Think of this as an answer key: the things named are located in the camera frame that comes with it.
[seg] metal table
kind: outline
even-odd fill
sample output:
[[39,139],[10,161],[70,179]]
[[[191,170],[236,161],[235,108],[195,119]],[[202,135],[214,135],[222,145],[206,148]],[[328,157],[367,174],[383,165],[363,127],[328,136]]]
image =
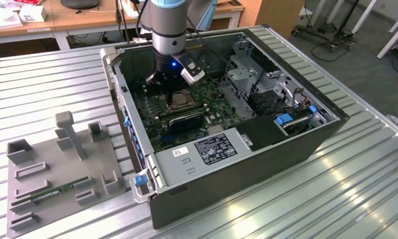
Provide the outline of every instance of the metal table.
[[[352,116],[340,133],[304,163],[158,231],[128,191],[22,238],[398,238],[398,128],[274,30],[251,30]],[[2,58],[0,238],[6,143],[54,138],[60,111],[76,130],[94,120],[110,127],[126,179],[134,173],[99,48]]]

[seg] metal bracket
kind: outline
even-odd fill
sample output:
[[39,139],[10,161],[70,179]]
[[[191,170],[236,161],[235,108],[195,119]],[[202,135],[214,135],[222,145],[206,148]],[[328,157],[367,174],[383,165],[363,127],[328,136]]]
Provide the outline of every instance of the metal bracket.
[[110,71],[112,71],[111,62],[118,56],[119,56],[119,53],[118,53],[118,50],[115,47],[106,47],[106,48],[100,49],[100,60],[102,60],[103,66],[104,66],[104,72],[106,72],[106,76],[107,76],[110,90],[112,90],[115,88],[112,85],[114,77],[110,74]]

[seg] white box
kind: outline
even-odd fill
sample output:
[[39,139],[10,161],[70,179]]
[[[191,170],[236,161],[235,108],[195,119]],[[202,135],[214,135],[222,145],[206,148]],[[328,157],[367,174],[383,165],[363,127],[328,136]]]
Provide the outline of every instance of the white box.
[[7,19],[0,19],[0,30],[14,28],[14,27],[20,27],[22,22],[18,16],[18,13],[14,13],[14,16],[7,18]]
[[47,18],[44,6],[23,6],[19,13],[23,22],[43,22]]

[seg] white label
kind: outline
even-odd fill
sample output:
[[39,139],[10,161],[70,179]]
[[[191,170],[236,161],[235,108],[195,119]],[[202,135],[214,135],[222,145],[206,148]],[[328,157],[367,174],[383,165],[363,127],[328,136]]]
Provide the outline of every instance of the white label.
[[36,31],[51,31],[51,28],[38,28],[38,29],[28,29],[28,32],[36,32]]
[[190,152],[188,147],[183,147],[183,148],[174,150],[174,155],[175,155],[175,157],[179,157],[180,155],[184,155],[188,152]]

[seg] barcode sticker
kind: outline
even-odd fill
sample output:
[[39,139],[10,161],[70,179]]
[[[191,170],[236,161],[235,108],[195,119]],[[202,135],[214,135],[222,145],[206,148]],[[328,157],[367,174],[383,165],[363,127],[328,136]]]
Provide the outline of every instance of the barcode sticker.
[[38,29],[28,29],[28,32],[36,32],[36,31],[51,31],[51,28],[38,28]]

